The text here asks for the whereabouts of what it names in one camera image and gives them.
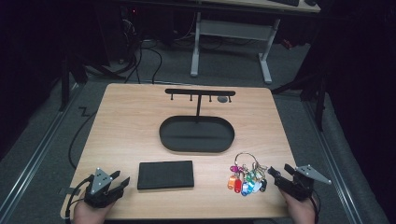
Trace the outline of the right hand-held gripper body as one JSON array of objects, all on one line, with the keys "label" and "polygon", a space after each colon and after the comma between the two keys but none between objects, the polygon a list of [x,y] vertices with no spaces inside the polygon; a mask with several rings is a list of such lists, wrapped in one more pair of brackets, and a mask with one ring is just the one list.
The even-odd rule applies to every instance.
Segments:
[{"label": "right hand-held gripper body", "polygon": [[312,195],[315,181],[328,185],[332,183],[329,178],[318,172],[310,164],[294,169],[296,174],[292,175],[292,180],[281,176],[280,179],[275,180],[275,185],[298,201],[303,201]]}]

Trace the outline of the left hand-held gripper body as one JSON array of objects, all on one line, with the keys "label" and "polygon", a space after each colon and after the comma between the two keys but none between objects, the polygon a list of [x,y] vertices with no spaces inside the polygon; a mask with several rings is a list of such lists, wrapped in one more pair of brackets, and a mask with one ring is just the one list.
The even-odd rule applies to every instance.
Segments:
[{"label": "left hand-held gripper body", "polygon": [[112,191],[110,185],[113,180],[101,168],[97,168],[93,180],[86,188],[84,202],[93,208],[105,208],[123,196],[124,189]]}]

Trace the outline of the key bunch with colourful tags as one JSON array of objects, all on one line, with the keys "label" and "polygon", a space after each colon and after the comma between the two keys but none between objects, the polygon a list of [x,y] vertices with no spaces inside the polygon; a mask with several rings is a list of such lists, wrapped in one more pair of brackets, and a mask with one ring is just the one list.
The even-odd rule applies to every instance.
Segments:
[{"label": "key bunch with colourful tags", "polygon": [[[243,156],[249,156],[252,159],[250,167],[246,163],[239,163],[238,160]],[[244,197],[252,193],[266,191],[268,167],[261,165],[253,154],[249,152],[238,153],[234,157],[233,165],[230,166],[229,170],[232,175],[228,178],[227,189]]]}]

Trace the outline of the black key rack with tray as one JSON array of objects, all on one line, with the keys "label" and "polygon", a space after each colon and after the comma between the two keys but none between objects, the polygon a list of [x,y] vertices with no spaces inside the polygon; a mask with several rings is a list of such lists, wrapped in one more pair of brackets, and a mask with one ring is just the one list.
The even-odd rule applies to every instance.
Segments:
[{"label": "black key rack with tray", "polygon": [[193,116],[172,116],[160,126],[159,136],[162,144],[175,152],[220,153],[227,150],[234,140],[233,125],[221,117],[201,115],[204,96],[212,101],[213,96],[224,97],[231,102],[235,91],[207,91],[187,89],[166,89],[174,99],[175,94],[197,97],[196,114]]}]

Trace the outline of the person's right hand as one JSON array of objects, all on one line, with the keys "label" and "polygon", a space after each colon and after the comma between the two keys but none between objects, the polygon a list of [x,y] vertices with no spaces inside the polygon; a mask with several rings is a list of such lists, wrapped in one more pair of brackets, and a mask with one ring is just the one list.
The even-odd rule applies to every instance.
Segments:
[{"label": "person's right hand", "polygon": [[280,193],[284,197],[289,215],[294,224],[315,224],[316,210],[309,199],[298,201],[283,190]]}]

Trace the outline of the person's left hand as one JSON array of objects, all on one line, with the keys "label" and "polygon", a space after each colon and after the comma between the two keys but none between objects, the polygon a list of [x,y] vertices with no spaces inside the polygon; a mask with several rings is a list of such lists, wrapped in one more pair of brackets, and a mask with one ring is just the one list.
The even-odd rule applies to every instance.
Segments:
[{"label": "person's left hand", "polygon": [[111,203],[105,208],[93,208],[84,201],[77,202],[74,208],[74,224],[104,224],[113,206],[114,203]]}]

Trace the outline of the black stand legs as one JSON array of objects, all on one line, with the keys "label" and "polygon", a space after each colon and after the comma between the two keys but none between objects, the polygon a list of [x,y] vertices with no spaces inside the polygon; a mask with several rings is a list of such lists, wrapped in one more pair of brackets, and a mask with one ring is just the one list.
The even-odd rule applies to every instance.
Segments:
[{"label": "black stand legs", "polygon": [[305,77],[297,77],[281,87],[271,90],[272,94],[280,94],[283,91],[292,89],[301,89],[300,99],[303,102],[316,100],[316,108],[314,111],[314,121],[317,128],[322,132],[322,116],[325,109],[325,93],[327,86],[327,75],[325,73],[315,73]]},{"label": "black stand legs", "polygon": [[62,74],[61,74],[61,87],[62,87],[62,98],[60,110],[64,112],[70,101],[70,77],[73,77],[77,84],[85,85],[88,82],[88,75],[85,66],[88,65],[93,69],[101,72],[106,77],[121,79],[121,76],[114,72],[104,68],[102,65],[95,63],[88,58],[76,54],[67,52],[62,60]]}]

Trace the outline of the white-framed desk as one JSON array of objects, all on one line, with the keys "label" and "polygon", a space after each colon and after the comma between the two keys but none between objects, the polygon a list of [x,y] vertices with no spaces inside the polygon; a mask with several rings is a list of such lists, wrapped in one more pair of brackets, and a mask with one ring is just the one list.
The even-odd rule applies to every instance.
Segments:
[{"label": "white-framed desk", "polygon": [[[318,14],[321,8],[318,4],[309,6],[304,0],[300,0],[297,7],[290,7],[282,4],[270,2],[268,0],[197,0],[199,6],[204,3],[221,4],[227,7],[251,7],[252,9],[268,9],[270,12],[291,12],[291,13],[313,13]],[[239,38],[246,40],[264,41],[266,46],[263,52],[258,54],[258,60],[262,69],[263,80],[266,84],[272,83],[267,57],[273,45],[276,33],[280,24],[280,17],[276,16],[271,25],[259,25],[237,21],[219,21],[213,19],[202,19],[201,13],[196,13],[194,49],[191,58],[191,76],[197,77],[199,74],[200,62],[200,37],[202,35]]]}]

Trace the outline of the black keyboard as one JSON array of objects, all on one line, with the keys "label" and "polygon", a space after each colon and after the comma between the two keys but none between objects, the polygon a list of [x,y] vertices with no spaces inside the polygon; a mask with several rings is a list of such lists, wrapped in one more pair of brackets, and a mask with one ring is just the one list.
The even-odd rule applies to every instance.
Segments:
[{"label": "black keyboard", "polygon": [[290,7],[297,7],[300,4],[300,0],[268,0],[268,1]]}]

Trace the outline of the metal floor rail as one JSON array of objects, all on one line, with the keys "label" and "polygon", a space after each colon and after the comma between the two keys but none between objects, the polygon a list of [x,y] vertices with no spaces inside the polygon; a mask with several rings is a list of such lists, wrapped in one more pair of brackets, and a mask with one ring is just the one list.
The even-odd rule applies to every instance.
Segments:
[{"label": "metal floor rail", "polygon": [[53,89],[49,99],[29,119],[20,137],[0,161],[0,223],[6,223],[12,216],[50,150],[70,105],[83,88],[82,84],[73,84],[66,105],[62,105],[61,87]]},{"label": "metal floor rail", "polygon": [[341,170],[336,163],[336,160],[332,154],[330,145],[325,137],[324,132],[321,131],[316,124],[314,109],[312,108],[312,105],[308,102],[302,102],[302,105],[319,140],[320,150],[323,154],[325,163],[328,166],[328,170],[332,178],[332,184],[334,185],[338,198],[343,205],[349,224],[361,224],[361,215],[357,210],[349,187],[347,186],[346,181],[342,177]]}]

